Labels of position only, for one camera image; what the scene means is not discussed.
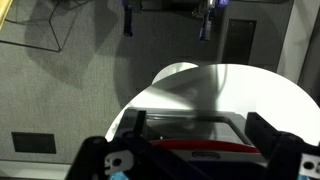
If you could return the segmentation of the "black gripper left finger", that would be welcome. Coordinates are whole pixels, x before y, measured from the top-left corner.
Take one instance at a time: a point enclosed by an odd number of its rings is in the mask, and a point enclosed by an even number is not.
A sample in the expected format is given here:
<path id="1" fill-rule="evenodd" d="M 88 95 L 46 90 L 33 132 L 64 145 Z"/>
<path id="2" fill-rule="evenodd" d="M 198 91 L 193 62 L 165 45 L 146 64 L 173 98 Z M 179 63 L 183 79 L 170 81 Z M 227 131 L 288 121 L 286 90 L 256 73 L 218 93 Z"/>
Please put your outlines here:
<path id="1" fill-rule="evenodd" d="M 129 180 L 174 180 L 174 154 L 142 136 L 146 116 L 144 110 L 126 110 L 111 141 L 85 139 L 65 180 L 111 180 L 118 174 Z"/>

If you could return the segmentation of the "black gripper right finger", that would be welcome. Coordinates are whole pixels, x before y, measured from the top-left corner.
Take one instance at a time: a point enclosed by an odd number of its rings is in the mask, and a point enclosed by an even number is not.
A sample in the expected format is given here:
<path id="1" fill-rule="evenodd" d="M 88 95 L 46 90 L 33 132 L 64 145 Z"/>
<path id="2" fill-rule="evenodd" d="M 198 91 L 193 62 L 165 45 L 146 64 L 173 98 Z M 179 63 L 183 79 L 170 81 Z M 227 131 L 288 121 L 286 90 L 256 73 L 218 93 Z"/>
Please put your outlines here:
<path id="1" fill-rule="evenodd" d="M 267 160 L 263 180 L 320 180 L 320 147 L 249 112 L 245 135 Z"/>

